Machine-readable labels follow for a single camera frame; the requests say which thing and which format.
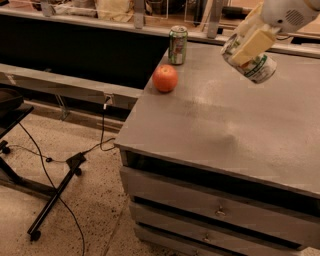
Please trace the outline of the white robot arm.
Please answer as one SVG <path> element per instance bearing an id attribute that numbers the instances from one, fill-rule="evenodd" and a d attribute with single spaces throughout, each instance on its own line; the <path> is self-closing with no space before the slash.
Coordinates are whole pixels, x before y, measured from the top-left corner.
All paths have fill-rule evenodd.
<path id="1" fill-rule="evenodd" d="M 278 33 L 296 32 L 319 13 L 320 0 L 263 0 L 235 29 L 240 43 L 231 63 L 242 66 L 270 49 Z"/>

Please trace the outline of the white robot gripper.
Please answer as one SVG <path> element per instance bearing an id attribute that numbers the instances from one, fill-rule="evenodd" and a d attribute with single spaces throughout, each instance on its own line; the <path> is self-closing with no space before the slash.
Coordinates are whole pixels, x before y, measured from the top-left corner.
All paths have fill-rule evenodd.
<path id="1" fill-rule="evenodd" d="M 320 14 L 320 0 L 264 0 L 258 3 L 234 30 L 236 48 L 230 60 L 242 66 L 268 50 L 276 36 L 267 25 L 280 32 L 293 33 L 314 21 Z"/>

